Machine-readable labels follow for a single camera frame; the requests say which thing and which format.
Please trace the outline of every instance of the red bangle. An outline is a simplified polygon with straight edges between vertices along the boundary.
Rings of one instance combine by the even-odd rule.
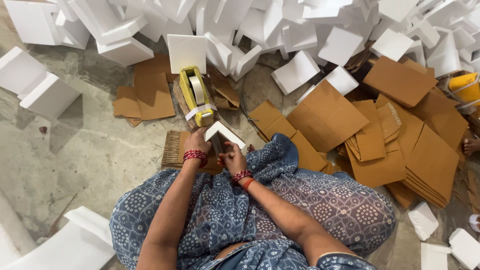
[[[250,178],[249,180],[247,180],[247,182],[245,182],[245,184],[243,185],[243,190],[245,190],[245,192],[248,193],[248,186],[250,186],[250,184],[251,184],[254,180],[255,180],[255,179]]]
[[[240,171],[240,172],[236,173],[234,176],[232,176],[232,181],[234,183],[236,183],[240,179],[242,179],[243,177],[247,177],[247,176],[253,177],[252,172],[249,171],[249,170]]]
[[[200,168],[205,167],[208,163],[207,154],[200,150],[188,150],[185,152],[185,155],[183,155],[183,163],[185,163],[187,159],[201,159],[202,163],[200,164]]]

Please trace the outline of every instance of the yellow object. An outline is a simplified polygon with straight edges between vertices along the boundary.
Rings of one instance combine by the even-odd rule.
[[[200,70],[197,66],[189,66],[182,68],[180,70],[180,89],[185,97],[185,101],[187,102],[188,108],[191,110],[199,107],[195,100],[195,96],[193,94],[193,89],[191,88],[190,81],[188,77],[196,76],[200,80],[200,84],[202,85],[202,90],[204,92],[204,99],[205,104],[209,104],[210,101],[208,100],[207,91],[205,88],[204,81],[202,76],[200,75]],[[212,109],[206,109],[195,114],[195,122],[197,126],[203,127],[208,124],[213,123],[214,121],[214,114]]]
[[[464,102],[470,103],[480,99],[480,85],[477,81],[478,73],[470,73],[467,75],[459,76],[450,79],[448,83],[448,88],[450,91],[455,92],[462,87],[473,84],[465,89],[462,89],[455,94],[460,97]],[[473,106],[480,105],[480,101],[475,103]]]

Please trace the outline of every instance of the orange thread bracelet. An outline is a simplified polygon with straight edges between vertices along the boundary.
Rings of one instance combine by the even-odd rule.
[[[250,184],[251,184],[254,180],[255,180],[255,179],[250,178],[250,179],[247,180],[247,182],[243,185],[243,190],[245,190],[245,192],[248,192],[248,186],[250,186]]]

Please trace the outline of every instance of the woman's left arm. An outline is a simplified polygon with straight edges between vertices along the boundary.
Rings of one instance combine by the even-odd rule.
[[[208,153],[212,143],[204,141],[205,130],[206,128],[201,128],[191,134],[185,141],[184,150]],[[195,176],[201,162],[195,158],[186,160],[163,197],[142,244],[137,270],[177,268],[178,244],[185,226]]]

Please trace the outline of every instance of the woman's right hand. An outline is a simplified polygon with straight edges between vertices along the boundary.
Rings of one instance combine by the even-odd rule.
[[[218,155],[218,164],[222,167],[227,167],[230,175],[233,176],[238,172],[247,169],[247,159],[241,153],[238,144],[232,142],[225,142],[225,145],[230,146],[232,150],[225,154]]]

